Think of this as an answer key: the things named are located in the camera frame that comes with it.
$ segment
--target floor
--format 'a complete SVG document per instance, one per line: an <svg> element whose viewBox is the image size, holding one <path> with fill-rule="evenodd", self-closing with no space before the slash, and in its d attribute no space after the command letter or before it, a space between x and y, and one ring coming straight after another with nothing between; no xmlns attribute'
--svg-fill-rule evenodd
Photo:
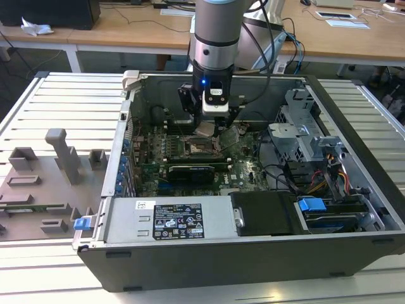
<svg viewBox="0 0 405 304"><path fill-rule="evenodd" d="M62 51L19 49L18 52L32 68L47 61L37 70L70 72L68 58ZM34 77L32 73L29 73L28 67L17 52L9 50L9 53L11 60L7 63L0 62L0 120L5 117ZM145 71L156 69L156 56L151 54L126 54L126 68L120 66L118 53L80 52L79 56L86 73L122 73L129 69ZM181 71L185 69L185 66L185 56L172 56L172 60L166 64L166 70ZM338 67L336 64L329 63L304 63L301 73L312 74L319 79L337 79L336 71ZM363 83L367 83L373 69L373 66L357 66L355 71L347 71L343 79L358 79ZM295 63L287 69L286 73L293 73L294 70ZM382 87L373 92L378 98L381 98L384 91L385 88Z"/></svg>

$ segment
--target aluminum extrusion table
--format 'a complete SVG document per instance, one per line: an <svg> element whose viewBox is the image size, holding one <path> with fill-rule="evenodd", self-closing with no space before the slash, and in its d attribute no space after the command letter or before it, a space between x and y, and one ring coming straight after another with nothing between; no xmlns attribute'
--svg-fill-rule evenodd
<svg viewBox="0 0 405 304"><path fill-rule="evenodd" d="M79 154L87 154L95 146L109 151L124 100L121 79L120 74L86 73L50 73L44 79L34 79L0 124L0 176L4 178L9 170L11 150L22 143L33 147L38 155L52 155L43 140L50 127L66 128L68 144L74 145ZM363 86L348 80L320 82L405 193L405 130ZM333 133L327 118L322 120ZM1 242L0 302L405 302L405 255L381 258L353 277L114 294L102 289L76 256L71 242Z"/></svg>

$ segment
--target motherboard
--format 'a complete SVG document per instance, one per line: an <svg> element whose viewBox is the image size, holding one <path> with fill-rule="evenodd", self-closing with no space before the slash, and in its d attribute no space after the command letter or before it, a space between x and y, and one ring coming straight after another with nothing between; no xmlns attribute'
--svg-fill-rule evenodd
<svg viewBox="0 0 405 304"><path fill-rule="evenodd" d="M179 126L134 128L137 196L212 196L268 189L258 164L258 132L234 125L217 138Z"/></svg>

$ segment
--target black computer tower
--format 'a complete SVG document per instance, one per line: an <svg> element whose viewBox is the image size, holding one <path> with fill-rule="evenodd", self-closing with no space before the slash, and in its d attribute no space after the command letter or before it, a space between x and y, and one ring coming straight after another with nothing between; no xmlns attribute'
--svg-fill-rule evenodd
<svg viewBox="0 0 405 304"><path fill-rule="evenodd" d="M91 30L100 15L98 0L0 0L0 21L5 26L26 21Z"/></svg>

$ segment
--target warning label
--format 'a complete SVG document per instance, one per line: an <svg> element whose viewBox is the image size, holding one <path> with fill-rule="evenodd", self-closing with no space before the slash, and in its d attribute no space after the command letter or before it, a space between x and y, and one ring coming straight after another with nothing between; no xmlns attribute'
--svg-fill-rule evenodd
<svg viewBox="0 0 405 304"><path fill-rule="evenodd" d="M153 221L153 238L157 241L204 238L201 204L155 205Z"/></svg>

